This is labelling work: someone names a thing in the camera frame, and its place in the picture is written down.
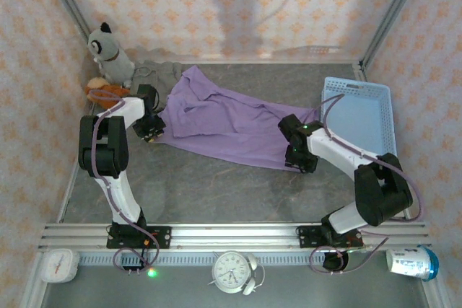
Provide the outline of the blue plastic laundry basket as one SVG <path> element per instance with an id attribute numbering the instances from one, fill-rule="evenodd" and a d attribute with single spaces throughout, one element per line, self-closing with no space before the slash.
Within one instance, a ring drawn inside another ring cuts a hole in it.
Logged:
<path id="1" fill-rule="evenodd" d="M 328 113 L 330 131 L 345 141 L 379 155 L 397 155 L 391 91 L 383 84 L 359 82 L 350 79 L 327 77 L 321 99 L 331 99 L 321 108 L 320 119 Z"/>

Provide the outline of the brown plush animal toy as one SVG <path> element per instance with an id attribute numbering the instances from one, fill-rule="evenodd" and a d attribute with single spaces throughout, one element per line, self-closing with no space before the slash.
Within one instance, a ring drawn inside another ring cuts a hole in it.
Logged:
<path id="1" fill-rule="evenodd" d="M 98 104 L 102 109 L 107 110 L 115 106 L 118 101 L 116 96 L 123 98 L 128 96 L 130 91 L 117 84 L 110 84 L 102 77 L 90 79 L 85 87 L 87 99 Z"/>

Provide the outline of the aluminium table side rail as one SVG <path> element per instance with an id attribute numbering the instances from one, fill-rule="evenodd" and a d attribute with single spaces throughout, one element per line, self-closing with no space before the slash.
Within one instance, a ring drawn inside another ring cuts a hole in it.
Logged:
<path id="1" fill-rule="evenodd" d="M 356 64 L 353 64 L 352 66 L 354 70 L 354 76 L 357 81 L 361 81 L 366 84 L 375 84 L 375 82 L 370 81 L 367 77 L 367 67 L 363 61 L 358 61 Z M 392 112 L 392 107 L 389 106 L 388 110 Z M 390 113 L 390 117 L 388 119 L 380 121 L 380 139 L 383 141 L 383 145 L 386 149 L 390 149 L 394 154 L 397 154 L 394 131 L 394 119 L 392 113 Z M 420 207 L 417 206 L 417 213 L 415 214 L 411 206 L 412 204 L 410 204 L 405 209 L 400 210 L 397 214 L 390 217 L 388 221 L 411 222 L 415 220 L 415 216 L 419 218 Z"/>

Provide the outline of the aluminium mounting rail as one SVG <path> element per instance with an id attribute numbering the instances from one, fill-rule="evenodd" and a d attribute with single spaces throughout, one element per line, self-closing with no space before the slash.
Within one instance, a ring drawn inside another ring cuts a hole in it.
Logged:
<path id="1" fill-rule="evenodd" d="M 317 223 L 231 223 L 231 224 L 159 224 L 170 226 L 172 252 L 227 251 L 242 252 L 302 252 L 295 233 L 298 226 Z M 69 248 L 78 251 L 107 249 L 107 224 L 48 224 L 38 243 L 40 250 Z M 340 250 L 371 250 L 394 247 L 430 246 L 433 240 L 422 222 L 385 222 L 379 227 L 358 230 L 364 245 Z"/>

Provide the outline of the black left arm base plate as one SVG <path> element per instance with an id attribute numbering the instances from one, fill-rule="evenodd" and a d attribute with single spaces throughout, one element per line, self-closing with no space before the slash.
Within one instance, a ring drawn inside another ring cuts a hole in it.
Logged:
<path id="1" fill-rule="evenodd" d="M 151 234 L 158 242 L 160 249 L 169 249 L 171 240 L 170 226 L 147 226 L 146 232 Z M 145 233 L 130 225 L 111 225 L 108 229 L 106 247 L 108 249 L 121 249 L 129 247 L 134 249 L 154 249 L 154 241 Z"/>

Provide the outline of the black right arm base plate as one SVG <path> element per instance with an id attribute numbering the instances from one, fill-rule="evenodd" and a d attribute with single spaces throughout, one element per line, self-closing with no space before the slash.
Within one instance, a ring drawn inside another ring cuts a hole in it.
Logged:
<path id="1" fill-rule="evenodd" d="M 295 233 L 299 239 L 301 248 L 316 248 L 320 246 L 331 247 L 362 247 L 364 242 L 356 229 L 345 234 L 337 234 L 326 225 L 298 226 Z"/>

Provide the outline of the white round alarm clock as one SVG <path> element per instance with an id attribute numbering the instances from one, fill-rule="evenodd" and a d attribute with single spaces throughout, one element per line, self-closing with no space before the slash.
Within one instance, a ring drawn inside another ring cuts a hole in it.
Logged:
<path id="1" fill-rule="evenodd" d="M 266 269 L 254 254 L 231 250 L 215 255 L 209 286 L 215 285 L 225 294 L 249 296 L 264 284 Z"/>

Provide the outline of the white blue canister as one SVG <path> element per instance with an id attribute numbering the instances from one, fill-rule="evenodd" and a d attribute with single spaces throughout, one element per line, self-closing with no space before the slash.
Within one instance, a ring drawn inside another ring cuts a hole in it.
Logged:
<path id="1" fill-rule="evenodd" d="M 431 281 L 439 271 L 439 259 L 429 248 L 417 247 L 403 249 L 388 249 L 385 252 L 388 270 L 392 273 L 411 276 Z"/>

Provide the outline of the white square clock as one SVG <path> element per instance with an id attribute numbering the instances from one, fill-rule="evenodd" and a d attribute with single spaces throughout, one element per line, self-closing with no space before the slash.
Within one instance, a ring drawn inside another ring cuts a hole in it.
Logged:
<path id="1" fill-rule="evenodd" d="M 43 258 L 40 278 L 46 283 L 66 283 L 77 274 L 80 255 L 70 249 L 54 249 Z"/>

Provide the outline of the grey drawstring garment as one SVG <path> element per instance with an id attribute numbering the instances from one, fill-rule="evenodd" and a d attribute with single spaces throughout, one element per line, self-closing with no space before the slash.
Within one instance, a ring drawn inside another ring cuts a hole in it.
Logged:
<path id="1" fill-rule="evenodd" d="M 131 83 L 131 93 L 136 94 L 140 84 L 150 84 L 159 93 L 159 108 L 167 104 L 167 96 L 182 76 L 182 64 L 178 62 L 156 63 L 145 60 L 135 64 L 135 73 Z"/>

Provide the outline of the grey plush cat toy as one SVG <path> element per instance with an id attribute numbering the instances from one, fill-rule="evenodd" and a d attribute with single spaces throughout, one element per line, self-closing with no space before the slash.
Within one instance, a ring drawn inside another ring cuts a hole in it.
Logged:
<path id="1" fill-rule="evenodd" d="M 87 47 L 108 82 L 128 89 L 131 87 L 135 64 L 122 49 L 107 22 L 90 33 Z"/>

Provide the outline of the purple shirt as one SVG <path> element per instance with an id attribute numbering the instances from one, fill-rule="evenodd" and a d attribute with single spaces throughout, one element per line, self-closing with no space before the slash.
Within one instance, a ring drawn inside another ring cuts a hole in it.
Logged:
<path id="1" fill-rule="evenodd" d="M 160 113 L 160 143 L 236 164 L 285 170 L 287 140 L 279 121 L 294 114 L 318 119 L 312 108 L 266 102 L 211 82 L 197 66 L 182 73 Z"/>

